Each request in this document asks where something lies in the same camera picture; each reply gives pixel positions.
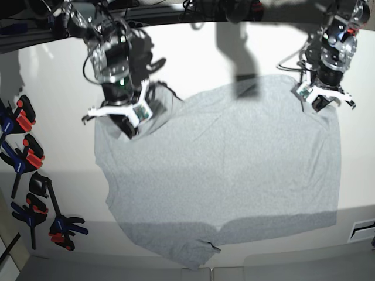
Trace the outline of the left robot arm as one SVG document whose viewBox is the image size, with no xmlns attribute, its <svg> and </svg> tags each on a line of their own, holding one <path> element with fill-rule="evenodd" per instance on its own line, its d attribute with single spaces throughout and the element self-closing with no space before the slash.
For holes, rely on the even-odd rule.
<svg viewBox="0 0 375 281">
<path fill-rule="evenodd" d="M 357 51 L 357 34 L 370 19 L 369 2 L 331 1 L 326 5 L 317 2 L 315 6 L 324 20 L 319 32 L 318 61 L 311 64 L 302 98 L 315 112 L 333 100 L 343 101 L 354 109 L 352 96 L 340 84 Z"/>
</svg>

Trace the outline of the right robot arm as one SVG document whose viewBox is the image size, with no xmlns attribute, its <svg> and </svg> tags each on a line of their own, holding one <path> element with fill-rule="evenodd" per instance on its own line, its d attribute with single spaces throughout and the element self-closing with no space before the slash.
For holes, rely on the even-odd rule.
<svg viewBox="0 0 375 281">
<path fill-rule="evenodd" d="M 93 78 L 102 88 L 104 101 L 91 107 L 82 123 L 108 117 L 129 138 L 150 120 L 152 111 L 146 94 L 150 84 L 152 44 L 142 30 L 135 30 L 124 18 L 112 15 L 105 1 L 54 1 L 53 11 L 64 17 L 64 28 L 87 47 L 84 63 L 93 68 Z"/>
</svg>

